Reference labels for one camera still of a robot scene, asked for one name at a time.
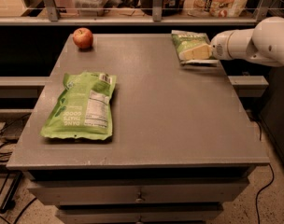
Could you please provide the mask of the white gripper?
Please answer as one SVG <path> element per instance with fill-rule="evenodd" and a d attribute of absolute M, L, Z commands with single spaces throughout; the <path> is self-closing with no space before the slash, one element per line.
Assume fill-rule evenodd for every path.
<path fill-rule="evenodd" d="M 184 50 L 181 53 L 181 58 L 183 60 L 207 60 L 213 55 L 217 60 L 233 60 L 234 55 L 231 52 L 231 47 L 234 33 L 235 30 L 218 33 L 212 38 L 210 46 L 203 44 Z"/>

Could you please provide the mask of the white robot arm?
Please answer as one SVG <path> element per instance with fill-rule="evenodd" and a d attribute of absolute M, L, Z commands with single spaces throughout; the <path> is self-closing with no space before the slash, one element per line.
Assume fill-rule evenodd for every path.
<path fill-rule="evenodd" d="M 221 32 L 210 44 L 189 49 L 181 58 L 183 63 L 239 59 L 271 67 L 284 66 L 284 18 L 270 17 L 252 29 Z"/>

